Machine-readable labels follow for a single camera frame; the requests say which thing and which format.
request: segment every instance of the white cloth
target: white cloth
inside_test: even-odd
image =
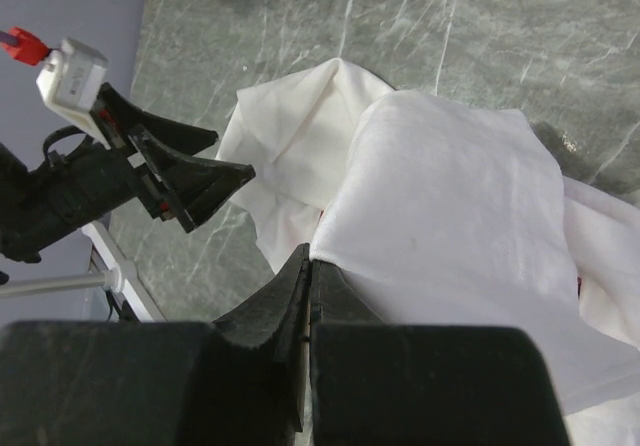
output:
[[[519,111],[374,103],[311,257],[390,322],[523,329],[565,413],[640,390],[638,349],[580,319],[560,168]]]
[[[640,211],[565,178],[565,237],[582,278],[580,316],[640,347]],[[573,444],[640,445],[640,394],[566,418]]]
[[[344,177],[360,115],[392,91],[341,59],[238,91],[218,159],[256,169],[231,202],[251,215],[256,244],[274,272],[311,240]]]

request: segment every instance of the marble tile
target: marble tile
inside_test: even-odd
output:
[[[397,88],[520,108],[565,173],[640,188],[640,0],[147,0],[133,100],[224,132],[235,91],[334,56]],[[215,148],[205,156],[212,157]],[[185,235],[137,202],[112,231],[171,319],[214,319],[271,273],[250,218]]]

